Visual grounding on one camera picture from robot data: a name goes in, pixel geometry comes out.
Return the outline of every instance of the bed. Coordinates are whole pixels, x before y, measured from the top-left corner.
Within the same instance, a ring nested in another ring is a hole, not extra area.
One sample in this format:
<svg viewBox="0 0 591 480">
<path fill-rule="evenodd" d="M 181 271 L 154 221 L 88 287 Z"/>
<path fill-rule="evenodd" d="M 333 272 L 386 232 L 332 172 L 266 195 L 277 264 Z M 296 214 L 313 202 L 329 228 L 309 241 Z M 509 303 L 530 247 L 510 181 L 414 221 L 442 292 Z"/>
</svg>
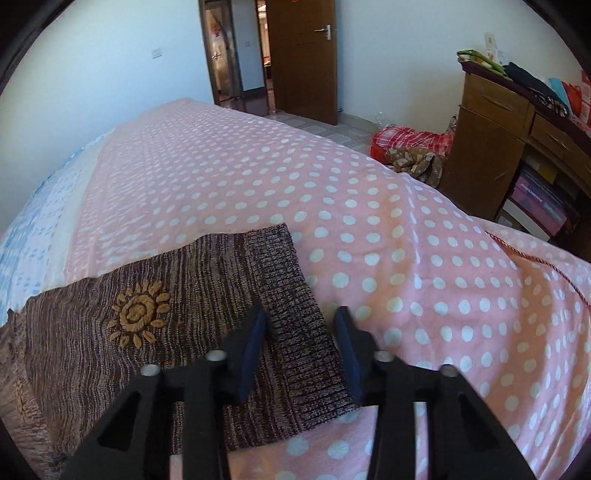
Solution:
<svg viewBox="0 0 591 480">
<path fill-rule="evenodd" d="M 182 99 L 73 155 L 0 242 L 0 325 L 42 291 L 208 233 L 283 222 L 329 324 L 347 305 L 406 362 L 456 365 L 536 476 L 562 476 L 591 433 L 591 265 L 270 119 Z M 424 404 L 415 413 L 426 479 Z M 362 408 L 234 452 L 232 477 L 362 480 L 375 417 Z"/>
</svg>

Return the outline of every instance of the wooden door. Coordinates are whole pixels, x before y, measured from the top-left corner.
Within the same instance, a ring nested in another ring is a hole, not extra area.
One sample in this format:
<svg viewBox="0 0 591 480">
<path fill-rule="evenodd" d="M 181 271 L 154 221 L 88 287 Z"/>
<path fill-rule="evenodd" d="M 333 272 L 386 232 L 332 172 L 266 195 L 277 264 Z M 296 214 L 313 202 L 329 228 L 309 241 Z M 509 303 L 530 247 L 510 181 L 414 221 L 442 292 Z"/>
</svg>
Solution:
<svg viewBox="0 0 591 480">
<path fill-rule="evenodd" d="M 494 221 L 524 148 L 512 133 L 462 108 L 438 190 L 469 215 Z"/>
<path fill-rule="evenodd" d="M 335 0 L 267 0 L 267 23 L 277 108 L 336 125 Z"/>
</svg>

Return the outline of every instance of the white wall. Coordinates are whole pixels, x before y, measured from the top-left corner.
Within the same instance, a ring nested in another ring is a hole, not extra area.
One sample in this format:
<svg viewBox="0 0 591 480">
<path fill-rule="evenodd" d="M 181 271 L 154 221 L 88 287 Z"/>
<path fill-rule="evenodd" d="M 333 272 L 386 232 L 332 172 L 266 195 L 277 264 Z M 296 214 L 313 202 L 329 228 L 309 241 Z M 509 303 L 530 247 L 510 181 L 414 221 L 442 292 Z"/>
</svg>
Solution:
<svg viewBox="0 0 591 480">
<path fill-rule="evenodd" d="M 197 0 L 76 0 L 0 96 L 0 232 L 73 152 L 185 96 L 213 102 Z"/>
<path fill-rule="evenodd" d="M 265 86 L 262 72 L 261 42 L 255 0 L 232 0 L 236 49 L 242 76 L 242 88 L 252 90 Z"/>
<path fill-rule="evenodd" d="M 337 0 L 339 106 L 374 121 L 444 131 L 462 101 L 456 52 L 495 34 L 510 60 L 580 84 L 580 66 L 523 0 Z"/>
</svg>

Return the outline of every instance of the door handle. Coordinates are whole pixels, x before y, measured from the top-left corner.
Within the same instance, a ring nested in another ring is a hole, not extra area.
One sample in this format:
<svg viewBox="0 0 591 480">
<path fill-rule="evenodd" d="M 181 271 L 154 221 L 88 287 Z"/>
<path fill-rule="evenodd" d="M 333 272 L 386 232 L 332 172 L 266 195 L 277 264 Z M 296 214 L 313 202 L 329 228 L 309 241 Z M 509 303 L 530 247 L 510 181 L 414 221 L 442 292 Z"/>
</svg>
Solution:
<svg viewBox="0 0 591 480">
<path fill-rule="evenodd" d="M 318 30 L 314 30 L 315 32 L 326 32 L 326 40 L 332 39 L 332 28 L 331 25 L 328 24 L 324 28 L 319 28 Z"/>
</svg>

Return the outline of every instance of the brown patterned cloth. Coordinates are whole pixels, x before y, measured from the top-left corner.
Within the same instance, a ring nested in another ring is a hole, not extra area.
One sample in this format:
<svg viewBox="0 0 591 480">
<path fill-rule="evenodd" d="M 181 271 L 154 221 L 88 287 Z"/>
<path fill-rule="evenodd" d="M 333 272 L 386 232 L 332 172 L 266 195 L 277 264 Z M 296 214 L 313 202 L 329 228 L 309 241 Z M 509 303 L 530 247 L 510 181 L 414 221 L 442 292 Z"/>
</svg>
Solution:
<svg viewBox="0 0 591 480">
<path fill-rule="evenodd" d="M 267 311 L 270 332 L 253 393 L 226 408 L 228 449 L 286 439 L 353 409 L 289 230 L 278 225 L 207 235 L 29 299 L 0 333 L 2 419 L 36 470 L 59 463 L 142 365 L 194 361 L 253 304 Z"/>
</svg>

